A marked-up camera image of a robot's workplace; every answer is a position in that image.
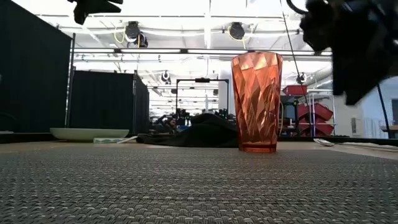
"black cable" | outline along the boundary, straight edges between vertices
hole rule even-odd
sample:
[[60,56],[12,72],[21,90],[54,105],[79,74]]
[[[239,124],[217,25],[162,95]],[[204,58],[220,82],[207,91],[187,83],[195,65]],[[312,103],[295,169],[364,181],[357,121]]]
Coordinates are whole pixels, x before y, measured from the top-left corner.
[[392,133],[390,132],[390,125],[388,124],[388,117],[387,117],[386,107],[384,106],[383,95],[381,94],[380,84],[377,84],[377,91],[379,92],[381,107],[383,109],[384,121],[386,122],[386,129],[387,129],[387,133],[388,133],[388,138],[389,139],[394,139]]
[[[292,46],[292,40],[290,39],[289,29],[287,28],[287,22],[286,22],[285,13],[284,13],[283,5],[282,5],[282,0],[280,0],[280,6],[281,6],[281,8],[282,8],[282,16],[283,16],[283,18],[284,18],[285,27],[286,27],[286,33],[287,33],[287,38],[289,39],[290,49],[291,49],[291,51],[292,51],[292,56],[293,56],[294,64],[295,64],[295,67],[296,67],[297,76],[298,76],[298,79],[300,79],[299,67],[297,66],[297,61],[296,61],[296,57],[295,57],[295,55],[294,55],[293,46]],[[303,93],[304,93],[303,83],[300,82],[300,85],[301,85],[301,88],[302,88]],[[306,102],[307,107],[308,107],[309,104],[308,104],[308,100],[307,100],[307,93],[304,93],[304,98],[305,98],[305,102]],[[308,118],[309,118],[308,123],[310,124],[310,130],[311,130],[311,137],[314,137],[314,136],[315,136],[315,133],[313,134],[313,130],[312,130],[312,124],[311,124],[311,111],[310,111],[310,108],[308,108]]]
[[307,11],[297,8],[293,3],[292,0],[286,0],[287,5],[297,14],[304,15]]

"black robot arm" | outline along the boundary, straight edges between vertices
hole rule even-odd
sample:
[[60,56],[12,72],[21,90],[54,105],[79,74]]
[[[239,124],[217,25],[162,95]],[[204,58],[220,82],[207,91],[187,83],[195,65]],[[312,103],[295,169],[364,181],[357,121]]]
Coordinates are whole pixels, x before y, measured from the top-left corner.
[[303,40],[316,52],[333,52],[333,92],[354,105],[381,80],[398,75],[398,2],[307,0]]

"cup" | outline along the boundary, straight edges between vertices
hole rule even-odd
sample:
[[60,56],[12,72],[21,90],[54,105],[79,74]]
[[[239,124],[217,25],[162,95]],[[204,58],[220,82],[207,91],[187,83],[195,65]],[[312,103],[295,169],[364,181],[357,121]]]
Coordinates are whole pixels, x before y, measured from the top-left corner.
[[282,56],[253,52],[232,60],[239,150],[276,152]]

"wire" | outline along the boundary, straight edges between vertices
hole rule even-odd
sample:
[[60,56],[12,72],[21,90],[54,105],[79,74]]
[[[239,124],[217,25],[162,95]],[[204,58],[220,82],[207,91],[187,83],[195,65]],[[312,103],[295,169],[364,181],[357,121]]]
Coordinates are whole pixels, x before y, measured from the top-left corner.
[[[294,64],[295,64],[295,67],[296,67],[297,76],[298,76],[298,78],[300,78],[299,67],[297,66],[297,61],[296,61],[296,57],[295,57],[295,55],[294,55],[293,46],[292,46],[292,40],[290,39],[289,29],[287,28],[287,22],[286,22],[286,17],[285,17],[283,5],[282,5],[282,0],[280,0],[280,7],[282,8],[282,16],[283,16],[283,18],[284,18],[284,23],[285,23],[285,27],[286,27],[287,38],[289,39],[289,45],[290,45],[290,49],[291,49],[291,51],[292,51],[292,56],[293,56]],[[301,85],[301,88],[302,88],[303,93],[304,93],[303,83],[300,82],[300,85]],[[306,102],[307,107],[308,107],[309,104],[308,104],[307,94],[306,94],[306,93],[304,93],[304,98],[305,98],[305,102]],[[310,112],[310,108],[308,108],[308,118],[309,118],[308,123],[310,124],[311,136],[312,136],[313,131],[312,131],[312,124],[311,124],[311,112]]]
[[114,39],[115,39],[119,44],[123,44],[123,42],[124,42],[124,36],[126,35],[126,26],[124,26],[122,41],[118,40],[118,37],[116,37],[116,34],[117,34],[116,29],[117,29],[117,27],[115,27],[114,29],[115,29],[115,33],[113,34],[113,35],[114,35]]
[[287,5],[297,14],[304,15],[307,11],[297,8],[293,3],[292,0],[286,0]]
[[279,100],[279,103],[282,105],[282,121],[280,122],[280,131],[279,136],[282,134],[282,129],[284,128],[284,104]]

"red object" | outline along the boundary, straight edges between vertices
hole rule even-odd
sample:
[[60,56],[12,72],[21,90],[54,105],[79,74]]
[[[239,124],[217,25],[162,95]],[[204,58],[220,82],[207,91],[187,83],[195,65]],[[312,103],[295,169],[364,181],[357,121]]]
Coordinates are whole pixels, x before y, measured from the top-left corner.
[[276,152],[282,56],[253,52],[232,60],[239,149]]
[[307,94],[307,86],[306,85],[289,85],[285,87],[282,91],[288,96],[303,96]]
[[[311,133],[310,125],[302,124],[302,123],[308,123],[306,118],[300,119],[300,121],[298,123],[299,123],[298,126],[300,127],[302,132]],[[316,132],[315,133],[316,136],[330,135],[333,132],[333,126],[330,124],[326,124],[324,119],[317,117],[317,118],[315,118],[315,132]]]
[[[308,113],[312,112],[309,111],[308,107],[304,106],[303,104],[298,106],[297,111],[299,119],[303,118],[304,116],[308,116]],[[330,120],[330,118],[333,116],[333,112],[331,110],[319,103],[315,103],[315,114],[325,121]]]

